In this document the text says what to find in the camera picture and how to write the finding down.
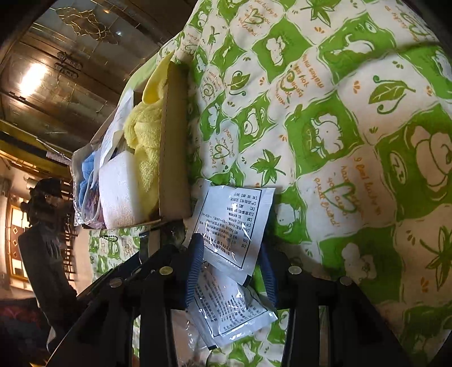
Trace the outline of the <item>white crumpled packet in tray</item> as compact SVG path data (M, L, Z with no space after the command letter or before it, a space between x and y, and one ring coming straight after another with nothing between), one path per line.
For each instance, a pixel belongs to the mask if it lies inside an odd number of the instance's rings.
M134 91L128 89L123 99L119 102L113 116L113 121L103 136L102 145L100 147L100 167L111 159L116 146L121 137L123 137L124 124L133 109L133 96Z

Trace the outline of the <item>wooden glass cabinet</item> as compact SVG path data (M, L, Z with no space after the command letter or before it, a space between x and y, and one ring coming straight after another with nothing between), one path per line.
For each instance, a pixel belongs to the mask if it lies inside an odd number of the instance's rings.
M129 78L187 22L193 1L3 1L1 139L75 151Z

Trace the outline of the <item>yellow fluffy towel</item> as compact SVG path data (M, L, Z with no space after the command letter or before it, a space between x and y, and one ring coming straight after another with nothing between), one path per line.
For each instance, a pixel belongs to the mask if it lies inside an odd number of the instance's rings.
M146 217L158 206L162 107L172 56L166 55L157 65L144 87L142 101L133 108L123 128L126 144L134 151L139 200Z

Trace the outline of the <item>shallow cardboard tray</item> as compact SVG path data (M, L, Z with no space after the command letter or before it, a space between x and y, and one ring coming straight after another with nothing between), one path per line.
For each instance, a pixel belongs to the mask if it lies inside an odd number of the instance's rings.
M140 88L134 90L133 108L142 101L142 92L146 83L144 82ZM170 222L185 219L191 214L186 164L187 94L188 85L185 74L179 65L171 61L162 107L158 206L153 214L145 217L145 221L140 224ZM133 149L126 144L124 133L111 159L123 151L134 154ZM98 185L100 168L99 150L94 170L94 179L97 180Z

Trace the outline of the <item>white foam sponge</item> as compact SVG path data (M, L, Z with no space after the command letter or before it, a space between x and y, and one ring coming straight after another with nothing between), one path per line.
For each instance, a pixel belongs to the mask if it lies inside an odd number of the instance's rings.
M134 226L145 221L134 156L129 151L121 152L100 168L99 191L107 229Z

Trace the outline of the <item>green patterned quilt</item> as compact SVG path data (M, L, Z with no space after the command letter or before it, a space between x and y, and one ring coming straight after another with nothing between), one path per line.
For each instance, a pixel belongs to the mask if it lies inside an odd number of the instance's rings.
M290 261L351 278L415 366L451 352L451 60L407 1L198 1L166 57L188 75L188 174L273 187Z

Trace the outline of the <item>white printed sachet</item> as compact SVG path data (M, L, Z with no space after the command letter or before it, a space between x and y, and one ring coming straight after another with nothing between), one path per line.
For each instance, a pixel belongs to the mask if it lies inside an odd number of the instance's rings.
M188 313L209 349L226 346L277 320L251 287L244 287L207 262L201 265Z
M203 259L246 286L257 263L275 189L229 187L203 180L191 218L184 221L187 246L193 234L204 241Z

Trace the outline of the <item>blue fluffy towel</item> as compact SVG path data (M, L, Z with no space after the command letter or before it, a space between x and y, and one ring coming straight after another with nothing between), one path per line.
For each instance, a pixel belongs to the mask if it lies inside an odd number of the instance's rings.
M79 207L83 206L84 197L87 190L96 192L98 190L97 183L94 180L89 183L91 174L94 172L94 161L96 157L96 151L93 151L81 164L82 180L79 183L78 204Z

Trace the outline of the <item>pink zipper pouch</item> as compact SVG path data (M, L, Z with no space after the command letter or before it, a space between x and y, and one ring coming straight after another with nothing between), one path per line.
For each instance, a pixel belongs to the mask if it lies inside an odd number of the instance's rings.
M86 188L81 206L81 217L84 224L92 229L102 229L104 227L100 191L97 183L93 188Z

